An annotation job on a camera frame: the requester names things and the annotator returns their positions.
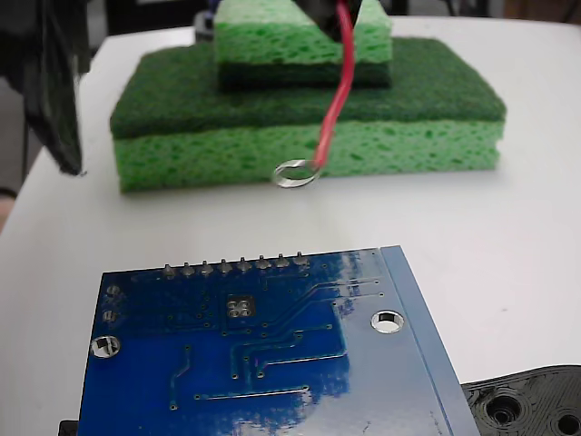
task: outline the metal ring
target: metal ring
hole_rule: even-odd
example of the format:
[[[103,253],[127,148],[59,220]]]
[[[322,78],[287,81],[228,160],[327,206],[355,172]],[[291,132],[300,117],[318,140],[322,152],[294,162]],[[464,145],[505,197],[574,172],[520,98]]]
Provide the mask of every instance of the metal ring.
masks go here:
[[[311,175],[309,177],[305,177],[304,179],[290,179],[282,175],[287,170],[297,170],[301,168],[311,171]],[[307,161],[306,159],[295,159],[281,163],[279,166],[277,166],[276,170],[274,170],[274,174],[272,175],[272,181],[281,188],[300,188],[301,186],[305,186],[314,182],[319,178],[319,176],[320,168],[316,168],[313,164],[313,161]]]

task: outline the stacked sponges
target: stacked sponges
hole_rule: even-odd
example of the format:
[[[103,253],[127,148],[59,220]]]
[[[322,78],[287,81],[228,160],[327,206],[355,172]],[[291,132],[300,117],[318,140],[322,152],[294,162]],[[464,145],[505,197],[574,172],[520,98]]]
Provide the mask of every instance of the stacked sponges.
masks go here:
[[[359,86],[323,175],[494,168],[502,101],[442,43],[392,42],[377,8],[363,0]],[[340,45],[291,0],[224,0],[215,30],[213,45],[148,54],[127,85],[112,118],[123,191],[266,181],[281,162],[311,157]]]

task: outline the black plastic part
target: black plastic part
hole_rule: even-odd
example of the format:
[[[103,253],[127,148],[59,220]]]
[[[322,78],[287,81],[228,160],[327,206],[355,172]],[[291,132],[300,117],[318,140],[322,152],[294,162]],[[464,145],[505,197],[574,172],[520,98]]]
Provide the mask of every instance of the black plastic part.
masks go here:
[[[339,0],[293,0],[319,29],[335,42],[341,41],[337,2]],[[357,23],[362,0],[346,0],[353,26]]]
[[[78,421],[61,421],[61,425],[58,426],[58,436],[76,436],[78,428]]]
[[[462,386],[482,436],[580,436],[581,366]]]
[[[0,1],[0,76],[61,171],[82,171],[75,81],[89,71],[86,0]]]

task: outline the blue circuit board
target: blue circuit board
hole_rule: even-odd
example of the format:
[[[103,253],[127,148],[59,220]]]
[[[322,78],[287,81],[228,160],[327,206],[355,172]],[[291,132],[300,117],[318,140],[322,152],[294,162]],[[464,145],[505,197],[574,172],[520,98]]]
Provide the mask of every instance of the blue circuit board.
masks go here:
[[[323,404],[358,413],[341,398],[374,384],[372,374],[359,373],[378,367],[365,363],[379,344],[388,346],[378,341],[398,336],[370,326],[386,308],[405,312],[381,250],[106,273],[78,434],[351,434],[325,433],[320,426],[329,424],[309,417]],[[413,332],[403,323],[399,330],[412,347],[393,359],[394,369],[419,372],[425,389],[416,393],[433,397],[426,428],[441,415],[434,434],[453,434],[444,432],[446,415]],[[376,374],[375,386],[381,379]],[[369,406],[363,411],[362,420]],[[306,422],[319,432],[304,432]],[[387,434],[376,431],[368,434]]]

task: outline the metal pin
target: metal pin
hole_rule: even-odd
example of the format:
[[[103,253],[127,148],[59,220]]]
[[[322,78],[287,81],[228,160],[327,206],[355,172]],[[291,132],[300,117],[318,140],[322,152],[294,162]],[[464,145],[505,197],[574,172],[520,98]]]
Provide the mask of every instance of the metal pin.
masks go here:
[[[238,269],[243,273],[246,273],[250,268],[252,268],[252,264],[247,262],[243,257],[240,258],[240,261],[236,266],[238,266]]]
[[[256,261],[256,266],[261,270],[266,270],[271,267],[271,263],[261,256],[258,261]]]
[[[226,262],[226,259],[222,259],[220,262],[220,266],[218,267],[222,274],[227,274],[232,271],[232,267],[229,263]]]
[[[274,263],[276,264],[277,267],[279,268],[285,268],[287,266],[289,266],[291,263],[289,261],[287,261],[284,256],[281,254],[279,254],[279,258],[274,261]]]
[[[305,256],[303,256],[301,252],[298,252],[297,253],[297,257],[294,258],[294,262],[297,265],[308,265],[309,264],[309,259],[306,258]]]
[[[163,275],[168,279],[172,279],[175,277],[175,270],[168,263],[166,263],[165,268],[163,268]]]
[[[203,275],[208,275],[211,274],[212,271],[214,271],[212,266],[209,265],[206,261],[203,261],[202,266],[200,267],[200,273],[202,273]]]
[[[189,263],[184,263],[183,264],[183,268],[182,268],[182,274],[185,275],[186,277],[190,277],[191,275],[194,275],[196,273],[196,270],[194,270]]]

